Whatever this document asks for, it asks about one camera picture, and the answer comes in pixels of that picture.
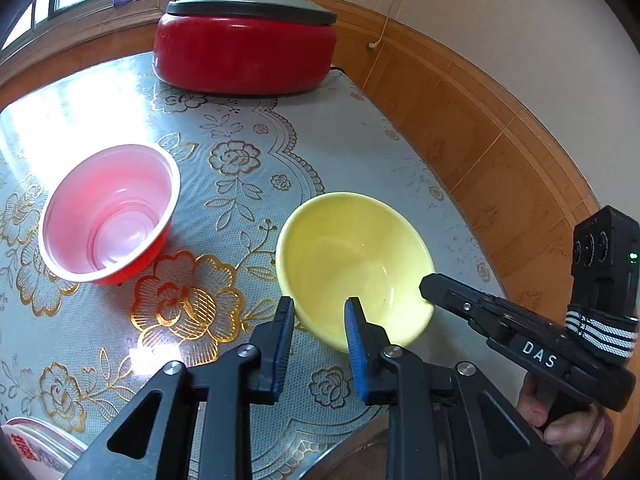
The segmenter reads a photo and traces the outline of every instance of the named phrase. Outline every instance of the pot lid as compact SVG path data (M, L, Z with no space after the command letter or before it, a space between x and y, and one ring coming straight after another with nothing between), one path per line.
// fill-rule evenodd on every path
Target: pot lid
M251 16L282 22L331 25L336 15L309 0L175 0L166 8L174 16Z

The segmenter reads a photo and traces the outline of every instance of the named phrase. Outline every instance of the white wall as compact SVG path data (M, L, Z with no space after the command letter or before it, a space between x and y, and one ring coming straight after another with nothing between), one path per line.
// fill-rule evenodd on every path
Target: white wall
M386 12L392 0L348 0ZM603 0L398 0L392 16L505 86L604 205L640 219L640 54Z

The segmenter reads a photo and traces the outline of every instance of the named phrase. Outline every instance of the yellow bowl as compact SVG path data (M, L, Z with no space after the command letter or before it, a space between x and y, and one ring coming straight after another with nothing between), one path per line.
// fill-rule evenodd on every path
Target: yellow bowl
M280 232L276 270L302 325L340 352L348 352L344 302L351 296L400 346L433 313L418 290L434 272L426 245L400 213L368 196L328 193L303 203Z

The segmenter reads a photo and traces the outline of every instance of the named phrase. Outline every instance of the table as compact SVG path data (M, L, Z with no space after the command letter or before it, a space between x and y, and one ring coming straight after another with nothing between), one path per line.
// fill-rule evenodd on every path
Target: table
M279 229L321 193L382 200L421 234L438 272L503 294L433 172L338 71L303 94L220 98L166 85L141 54L23 97L0 114L0 133L0 422L36 416L90 443L164 362L204 364L247 341L280 296ZM157 142L180 168L167 245L118 286L59 279L37 244L48 193L80 160L131 141ZM186 298L211 321L181 326ZM471 359L511 400L524 374L441 309L412 349L441 365ZM291 352L280 402L252 406L255 479L297 478L380 412L360 402L348 357L298 322Z

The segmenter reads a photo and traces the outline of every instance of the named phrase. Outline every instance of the pink bowl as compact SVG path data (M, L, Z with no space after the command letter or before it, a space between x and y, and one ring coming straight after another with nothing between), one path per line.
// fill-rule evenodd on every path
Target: pink bowl
M155 144L123 144L82 161L51 194L38 244L55 275L113 285L160 252L180 191L173 157Z

